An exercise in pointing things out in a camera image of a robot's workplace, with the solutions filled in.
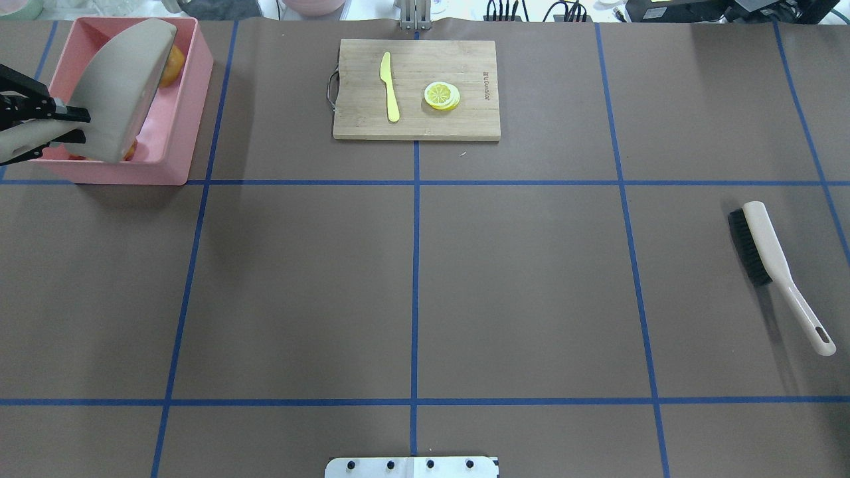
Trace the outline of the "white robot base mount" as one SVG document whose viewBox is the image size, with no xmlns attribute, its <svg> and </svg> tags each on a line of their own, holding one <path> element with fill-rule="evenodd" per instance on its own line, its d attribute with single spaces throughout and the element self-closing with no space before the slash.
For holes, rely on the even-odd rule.
<svg viewBox="0 0 850 478">
<path fill-rule="evenodd" d="M 325 477 L 499 477 L 498 459 L 487 456 L 337 457 Z"/>
</svg>

